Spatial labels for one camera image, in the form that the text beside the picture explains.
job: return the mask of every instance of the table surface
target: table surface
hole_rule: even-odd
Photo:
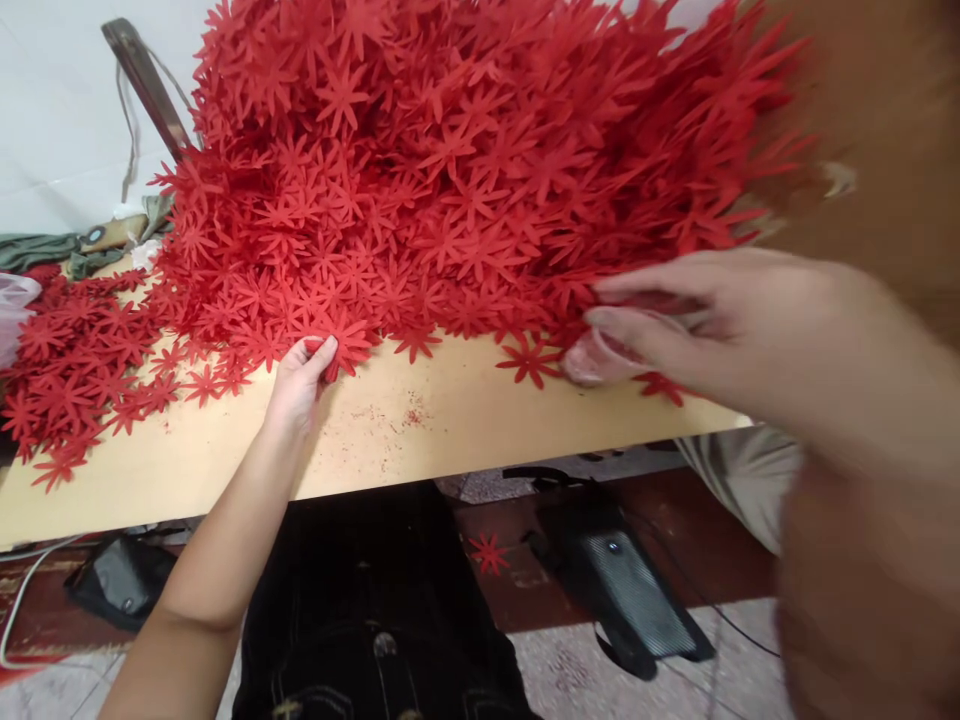
[[[505,355],[489,337],[447,337],[435,347],[432,360],[411,365],[387,341],[356,377],[341,376],[324,393],[326,419],[298,499],[749,424],[698,398],[678,409],[639,397],[632,382],[515,384],[512,370],[495,367]],[[0,548],[206,513],[263,418],[272,377],[261,367],[250,379],[238,397],[204,408],[176,403],[132,435],[105,434],[73,482],[49,494],[31,486],[41,471],[16,462],[0,479]]]

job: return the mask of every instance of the cable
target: cable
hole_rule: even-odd
[[[62,547],[66,547],[70,543],[75,542],[76,540],[79,540],[82,537],[83,535],[74,535],[71,538],[67,538],[66,540],[61,540],[60,542],[55,543],[54,545],[50,545],[49,547],[45,547],[45,548],[40,548],[39,550],[28,550],[26,552],[16,553],[15,555],[0,555],[0,562],[11,562],[13,560],[26,560],[27,558],[36,557],[37,555],[43,555],[45,552],[49,550],[59,550]]]
[[[775,650],[771,650],[763,643],[758,642],[757,640],[754,640],[746,632],[741,630],[740,627],[735,622],[733,622],[733,620],[728,618],[724,614],[724,612],[719,608],[719,606],[716,605],[716,603],[710,602],[709,598],[707,598],[707,596],[700,591],[700,588],[693,581],[693,578],[691,578],[690,575],[687,573],[686,569],[677,559],[677,556],[673,554],[673,550],[670,549],[670,546],[666,542],[664,533],[660,530],[659,527],[657,527],[656,523],[654,523],[652,520],[648,520],[643,515],[639,515],[632,511],[622,510],[622,512],[624,515],[627,515],[629,517],[635,518],[636,520],[639,520],[640,522],[642,522],[644,525],[646,525],[653,531],[653,538],[657,541],[657,544],[660,545],[663,551],[667,554],[667,557],[670,558],[670,561],[674,564],[674,566],[683,576],[683,579],[687,581],[687,584],[690,586],[690,589],[693,590],[694,593],[696,593],[696,595],[704,602],[704,604],[709,605],[711,608],[713,608],[714,612],[716,612],[717,615],[720,616],[721,620],[723,620],[727,625],[729,625],[738,633],[740,633],[751,645],[759,648],[760,650],[763,650],[768,655],[773,655],[776,658],[780,657],[780,653],[776,652]]]
[[[123,184],[120,187],[120,202],[127,201],[127,194],[130,192],[130,185],[133,183],[133,167],[137,162],[137,138],[133,132],[133,122],[130,120],[130,111],[127,110],[127,100],[123,96],[123,88],[120,86],[120,76],[123,69],[120,67],[120,61],[117,60],[117,95],[120,96],[120,107],[123,108],[123,119],[127,121],[127,132],[130,133],[130,158],[127,160],[127,173],[123,176]]]
[[[173,84],[173,87],[177,91],[177,95],[180,96],[180,100],[183,101],[184,106],[187,108],[188,113],[193,110],[193,106],[190,104],[190,100],[187,98],[187,94],[183,91],[183,88],[180,87],[180,83],[177,82],[177,79],[173,76],[173,73],[170,72],[163,60],[157,56],[149,45],[147,45],[143,38],[140,38],[140,43],[147,49],[147,54],[153,59],[157,65],[160,66],[160,69],[163,71],[163,74],[167,76],[167,79]],[[137,162],[137,139],[133,130],[133,121],[130,119],[130,111],[127,108],[127,99],[123,94],[123,88],[120,85],[121,75],[123,69],[120,66],[120,61],[117,60],[117,95],[120,97],[120,107],[123,109],[123,119],[127,121],[127,132],[130,135],[130,158],[127,160],[127,173],[123,177],[123,185],[120,190],[120,201],[126,202],[127,195],[130,193],[130,185],[133,184],[133,171],[134,166]],[[200,133],[196,133],[197,138],[197,147],[203,149],[203,138],[200,136]]]
[[[50,553],[52,553],[54,550],[59,550],[62,547],[66,547],[80,537],[83,536],[76,535],[69,540],[64,540],[39,551],[40,557],[38,557],[37,561],[30,567],[30,569],[27,571],[27,574],[23,576],[23,581],[20,583],[20,590],[17,591],[17,597],[13,601],[13,606],[10,608],[10,613],[7,615],[7,625],[3,629],[3,637],[0,638],[0,667],[4,668],[5,670],[36,670],[38,668],[49,667],[81,668],[83,670],[89,670],[101,680],[106,680],[106,677],[103,675],[103,673],[88,665],[77,665],[75,663],[69,663],[65,661],[57,663],[15,663],[7,659],[7,643],[10,641],[10,635],[13,631],[13,622],[17,618],[17,613],[20,610],[20,604],[23,602],[23,596],[26,595],[27,584],[30,582],[33,574],[37,571],[37,568],[39,568],[40,564],[47,559],[47,556]]]

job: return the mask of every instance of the cloth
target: cloth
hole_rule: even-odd
[[[717,500],[780,555],[780,506],[803,463],[797,441],[758,425],[677,438],[676,444]]]
[[[0,271],[21,275],[44,263],[60,262],[80,249],[81,235],[0,233]]]
[[[149,195],[143,198],[147,227],[140,242],[170,231],[170,209],[173,195]],[[84,255],[80,253],[83,235],[41,235],[29,233],[0,233],[0,272],[21,275],[30,268],[46,263],[70,260],[70,279],[82,280],[100,268],[123,257],[123,250],[106,250]]]
[[[432,482],[291,503],[241,658],[238,720],[535,718]]]

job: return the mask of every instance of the human hand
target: human hand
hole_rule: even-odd
[[[596,291],[610,303],[642,291],[698,300],[708,319],[691,335],[629,308],[585,319],[672,380],[804,439],[841,425],[879,431],[881,416],[928,413],[958,386],[952,354],[883,285],[843,265],[704,252]]]
[[[337,339],[328,337],[313,355],[307,350],[307,337],[298,341],[283,356],[277,367],[273,394],[267,405],[264,427],[281,434],[306,435],[313,428],[317,400],[323,392],[323,371],[337,353]]]

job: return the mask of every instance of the plastic bag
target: plastic bag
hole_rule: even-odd
[[[0,273],[0,369],[13,365],[20,348],[22,323],[35,313],[26,307],[40,294],[40,283],[19,275]]]

